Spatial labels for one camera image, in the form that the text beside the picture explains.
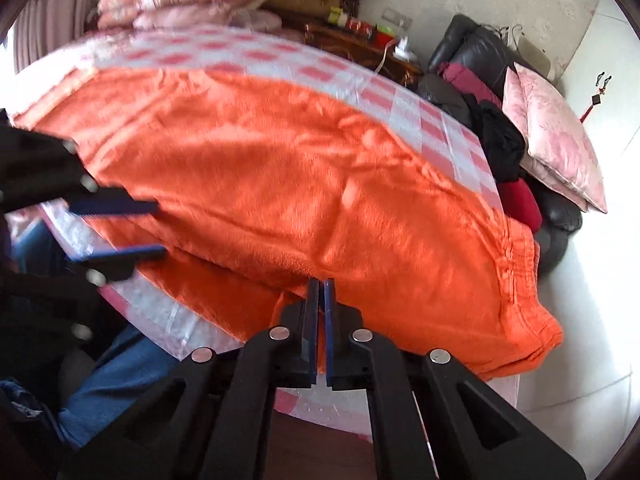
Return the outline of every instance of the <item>orange fabric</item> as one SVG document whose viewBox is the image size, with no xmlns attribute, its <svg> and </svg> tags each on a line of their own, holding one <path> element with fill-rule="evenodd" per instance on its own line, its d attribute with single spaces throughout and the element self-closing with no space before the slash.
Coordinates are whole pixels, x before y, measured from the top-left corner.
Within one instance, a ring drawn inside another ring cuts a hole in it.
<svg viewBox="0 0 640 480">
<path fill-rule="evenodd" d="M 16 122 L 72 137 L 100 183 L 156 197 L 154 217 L 94 225 L 116 246 L 166 245 L 141 271 L 236 337 L 268 327 L 308 276 L 333 276 L 368 328 L 484 378 L 531 370 L 562 340 L 529 229 L 324 94 L 111 69 L 68 76 Z"/>
</svg>

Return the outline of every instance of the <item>wall socket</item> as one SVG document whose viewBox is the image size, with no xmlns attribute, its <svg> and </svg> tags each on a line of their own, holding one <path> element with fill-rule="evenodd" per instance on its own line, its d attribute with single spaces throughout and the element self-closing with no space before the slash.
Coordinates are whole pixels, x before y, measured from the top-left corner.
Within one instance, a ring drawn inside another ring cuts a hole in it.
<svg viewBox="0 0 640 480">
<path fill-rule="evenodd" d="M 411 24 L 414 22 L 413 18 L 409 16 L 405 16 L 401 12 L 398 12 L 395 9 L 391 9 L 387 7 L 382 13 L 382 19 L 388 21 L 389 23 L 393 23 L 404 30 L 409 30 Z"/>
</svg>

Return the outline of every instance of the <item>silver screw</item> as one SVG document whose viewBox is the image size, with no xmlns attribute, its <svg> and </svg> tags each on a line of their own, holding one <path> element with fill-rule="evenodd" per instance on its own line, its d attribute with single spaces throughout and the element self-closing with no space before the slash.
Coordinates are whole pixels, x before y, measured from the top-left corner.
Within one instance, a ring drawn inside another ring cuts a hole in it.
<svg viewBox="0 0 640 480">
<path fill-rule="evenodd" d="M 89 283 L 93 283 L 95 286 L 105 286 L 107 284 L 106 276 L 99 270 L 89 269 L 84 276 Z"/>
<path fill-rule="evenodd" d="M 94 336 L 94 333 L 91 332 L 91 329 L 89 327 L 80 323 L 75 323 L 71 327 L 71 333 L 76 339 L 80 339 L 82 341 L 89 341 L 89 339 Z"/>
<path fill-rule="evenodd" d="M 71 155 L 75 155 L 76 153 L 76 143 L 73 142 L 72 140 L 63 140 L 62 141 L 62 145 L 65 147 L 65 149 L 71 153 Z"/>
<path fill-rule="evenodd" d="M 367 343 L 373 339 L 373 332 L 367 328 L 359 328 L 353 332 L 351 337 L 358 343 Z"/>
<path fill-rule="evenodd" d="M 211 348 L 207 348 L 203 346 L 201 348 L 196 348 L 191 353 L 191 359 L 196 361 L 197 363 L 206 363 L 213 357 L 213 350 Z"/>
<path fill-rule="evenodd" d="M 431 350 L 429 359 L 436 364 L 445 365 L 451 361 L 451 354 L 442 348 L 436 348 L 435 350 Z"/>
<path fill-rule="evenodd" d="M 291 332 L 286 326 L 276 326 L 269 330 L 269 337 L 276 341 L 284 341 L 289 338 L 289 335 L 291 335 Z"/>
<path fill-rule="evenodd" d="M 95 193 L 98 191 L 98 183 L 89 175 L 83 175 L 80 177 L 80 184 L 82 184 L 89 193 Z"/>
</svg>

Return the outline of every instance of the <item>curtain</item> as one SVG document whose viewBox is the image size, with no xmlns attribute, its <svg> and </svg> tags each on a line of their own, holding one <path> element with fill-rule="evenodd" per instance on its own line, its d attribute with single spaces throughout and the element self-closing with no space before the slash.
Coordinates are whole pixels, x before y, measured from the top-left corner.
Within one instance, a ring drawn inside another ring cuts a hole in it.
<svg viewBox="0 0 640 480">
<path fill-rule="evenodd" d="M 92 0 L 29 0 L 14 24 L 15 71 L 80 38 L 92 4 Z"/>
</svg>

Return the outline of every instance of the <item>nightstand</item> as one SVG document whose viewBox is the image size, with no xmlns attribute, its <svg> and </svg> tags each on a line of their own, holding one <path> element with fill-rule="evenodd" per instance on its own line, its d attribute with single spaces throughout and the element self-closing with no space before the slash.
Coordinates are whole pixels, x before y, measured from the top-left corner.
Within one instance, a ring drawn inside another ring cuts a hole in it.
<svg viewBox="0 0 640 480">
<path fill-rule="evenodd" d="M 370 70 L 377 68 L 384 54 L 384 50 L 373 46 L 364 38 L 315 23 L 305 25 L 305 42 L 309 46 L 343 57 Z M 417 64 L 393 57 L 394 48 L 395 45 L 388 48 L 385 63 L 379 74 L 413 89 L 424 74 Z"/>
</svg>

